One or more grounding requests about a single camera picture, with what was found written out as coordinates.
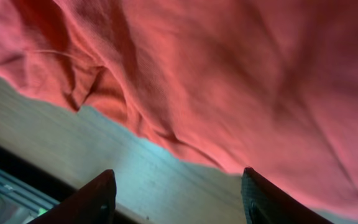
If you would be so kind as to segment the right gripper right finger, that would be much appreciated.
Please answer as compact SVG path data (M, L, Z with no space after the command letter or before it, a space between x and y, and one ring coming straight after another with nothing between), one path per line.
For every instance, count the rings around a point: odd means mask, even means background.
M250 167L244 169L241 194L247 224L328 224Z

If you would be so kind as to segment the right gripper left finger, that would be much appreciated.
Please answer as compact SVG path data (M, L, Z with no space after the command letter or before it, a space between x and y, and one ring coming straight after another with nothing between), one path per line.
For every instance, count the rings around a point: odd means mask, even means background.
M116 209L114 171L105 170L75 194L29 224L112 223Z

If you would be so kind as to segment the red printed t-shirt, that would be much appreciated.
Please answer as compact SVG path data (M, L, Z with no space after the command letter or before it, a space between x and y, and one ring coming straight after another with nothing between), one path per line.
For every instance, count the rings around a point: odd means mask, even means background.
M358 1L0 1L0 77L358 220Z

